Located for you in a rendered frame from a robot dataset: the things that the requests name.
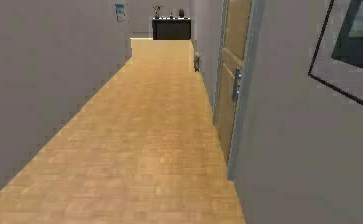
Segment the black framed wall picture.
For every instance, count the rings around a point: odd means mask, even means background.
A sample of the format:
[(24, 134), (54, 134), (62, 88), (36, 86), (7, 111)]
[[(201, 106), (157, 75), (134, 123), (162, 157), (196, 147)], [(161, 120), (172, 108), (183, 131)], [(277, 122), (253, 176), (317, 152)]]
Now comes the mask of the black framed wall picture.
[(363, 0), (330, 0), (308, 75), (363, 106)]

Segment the black sideboard cabinet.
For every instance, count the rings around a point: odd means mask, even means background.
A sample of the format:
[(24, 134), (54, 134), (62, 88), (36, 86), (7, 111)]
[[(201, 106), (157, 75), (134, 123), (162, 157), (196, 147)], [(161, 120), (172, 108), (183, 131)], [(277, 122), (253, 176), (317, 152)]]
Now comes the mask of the black sideboard cabinet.
[(153, 19), (152, 20), (154, 40), (190, 40), (190, 19)]

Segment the blue wall picture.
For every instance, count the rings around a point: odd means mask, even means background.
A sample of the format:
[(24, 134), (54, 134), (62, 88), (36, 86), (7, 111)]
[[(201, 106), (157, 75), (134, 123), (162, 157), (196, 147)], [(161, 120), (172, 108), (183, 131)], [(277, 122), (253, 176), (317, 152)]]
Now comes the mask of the blue wall picture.
[(125, 4), (117, 3), (115, 5), (115, 12), (118, 22), (124, 22), (126, 20)]

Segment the wooden room door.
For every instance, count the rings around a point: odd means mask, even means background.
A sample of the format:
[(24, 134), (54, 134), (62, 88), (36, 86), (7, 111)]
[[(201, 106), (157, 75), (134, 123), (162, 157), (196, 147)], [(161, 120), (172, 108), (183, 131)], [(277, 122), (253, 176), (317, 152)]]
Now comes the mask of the wooden room door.
[[(230, 181), (235, 179), (265, 3), (266, 0), (224, 0), (213, 124)], [(237, 101), (233, 102), (237, 67), (241, 68), (242, 76)]]

